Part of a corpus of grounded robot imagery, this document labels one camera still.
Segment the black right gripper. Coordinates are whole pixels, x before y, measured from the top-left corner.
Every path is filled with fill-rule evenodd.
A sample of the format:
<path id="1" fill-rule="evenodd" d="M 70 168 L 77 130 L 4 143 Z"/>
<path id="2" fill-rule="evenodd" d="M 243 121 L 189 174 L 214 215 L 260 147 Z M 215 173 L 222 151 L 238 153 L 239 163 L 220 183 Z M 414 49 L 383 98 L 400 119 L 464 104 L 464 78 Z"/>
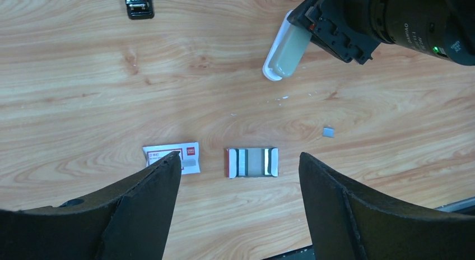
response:
<path id="1" fill-rule="evenodd" d="M 350 27 L 344 16 L 345 0 L 304 0 L 289 15 L 287 21 L 309 32 L 310 41 L 349 63 L 365 64 L 380 41 Z"/>

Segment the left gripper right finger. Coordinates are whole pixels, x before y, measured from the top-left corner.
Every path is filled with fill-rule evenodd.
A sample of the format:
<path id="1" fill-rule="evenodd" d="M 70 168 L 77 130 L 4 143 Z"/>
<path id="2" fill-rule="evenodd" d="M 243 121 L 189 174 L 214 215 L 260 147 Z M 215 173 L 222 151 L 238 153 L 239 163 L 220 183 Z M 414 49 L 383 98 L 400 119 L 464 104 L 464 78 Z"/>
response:
<path id="1" fill-rule="evenodd" d="M 381 193 L 312 155 L 299 179 L 316 259 L 473 259 L 474 216 Z"/>

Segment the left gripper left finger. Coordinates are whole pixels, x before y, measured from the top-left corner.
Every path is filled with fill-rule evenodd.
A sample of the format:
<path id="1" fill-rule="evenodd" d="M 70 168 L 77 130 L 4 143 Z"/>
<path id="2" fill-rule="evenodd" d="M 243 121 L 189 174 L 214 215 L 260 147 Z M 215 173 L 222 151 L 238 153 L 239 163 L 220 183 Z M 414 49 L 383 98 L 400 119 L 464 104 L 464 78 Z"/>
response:
<path id="1" fill-rule="evenodd" d="M 2 259 L 161 259 L 181 179 L 174 151 L 58 207 L 1 211 Z"/>

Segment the small staple strip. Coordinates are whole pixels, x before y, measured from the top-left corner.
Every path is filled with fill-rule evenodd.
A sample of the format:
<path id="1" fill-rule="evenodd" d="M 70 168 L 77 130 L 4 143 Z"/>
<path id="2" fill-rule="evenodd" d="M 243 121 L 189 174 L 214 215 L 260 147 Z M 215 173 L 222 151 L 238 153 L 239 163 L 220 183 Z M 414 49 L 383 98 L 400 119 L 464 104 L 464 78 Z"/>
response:
<path id="1" fill-rule="evenodd" d="M 322 131 L 323 137 L 334 138 L 334 129 L 330 127 L 324 127 Z"/>

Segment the black stapler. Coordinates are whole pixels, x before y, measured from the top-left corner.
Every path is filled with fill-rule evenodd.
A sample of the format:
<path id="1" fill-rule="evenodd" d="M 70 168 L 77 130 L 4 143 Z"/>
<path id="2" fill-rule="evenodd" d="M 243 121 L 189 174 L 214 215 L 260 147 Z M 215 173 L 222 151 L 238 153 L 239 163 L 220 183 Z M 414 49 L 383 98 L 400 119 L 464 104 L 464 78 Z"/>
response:
<path id="1" fill-rule="evenodd" d="M 155 16 L 153 0 L 125 0 L 125 6 L 131 20 L 152 19 Z"/>

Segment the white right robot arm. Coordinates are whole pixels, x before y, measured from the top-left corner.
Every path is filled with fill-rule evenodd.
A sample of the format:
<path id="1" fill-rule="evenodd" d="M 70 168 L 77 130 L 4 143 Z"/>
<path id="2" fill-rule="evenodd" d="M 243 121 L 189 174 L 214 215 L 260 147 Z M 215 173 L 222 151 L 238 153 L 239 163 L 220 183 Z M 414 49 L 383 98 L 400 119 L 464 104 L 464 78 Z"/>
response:
<path id="1" fill-rule="evenodd" d="M 304 0 L 288 17 L 311 42 L 364 64 L 380 44 L 474 65 L 474 0 Z"/>

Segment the grey white stapler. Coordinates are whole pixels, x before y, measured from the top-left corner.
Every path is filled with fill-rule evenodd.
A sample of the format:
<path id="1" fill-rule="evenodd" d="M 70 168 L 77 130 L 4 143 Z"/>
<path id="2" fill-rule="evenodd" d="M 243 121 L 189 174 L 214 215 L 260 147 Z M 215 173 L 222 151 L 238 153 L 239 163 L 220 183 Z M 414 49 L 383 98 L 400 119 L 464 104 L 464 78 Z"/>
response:
<path id="1" fill-rule="evenodd" d="M 270 81 L 291 77 L 311 42 L 310 32 L 287 20 L 291 13 L 287 12 L 262 67 Z"/>

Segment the white red staple box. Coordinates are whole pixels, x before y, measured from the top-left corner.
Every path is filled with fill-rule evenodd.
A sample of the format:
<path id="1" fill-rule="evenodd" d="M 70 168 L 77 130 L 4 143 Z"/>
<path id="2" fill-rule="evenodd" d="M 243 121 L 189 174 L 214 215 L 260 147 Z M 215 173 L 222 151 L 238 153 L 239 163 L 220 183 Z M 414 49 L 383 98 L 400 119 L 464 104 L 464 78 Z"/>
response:
<path id="1" fill-rule="evenodd" d="M 146 157 L 146 166 L 150 166 L 169 153 L 177 151 L 181 161 L 182 175 L 197 174 L 201 172 L 199 166 L 198 142 L 143 146 L 142 150 Z"/>

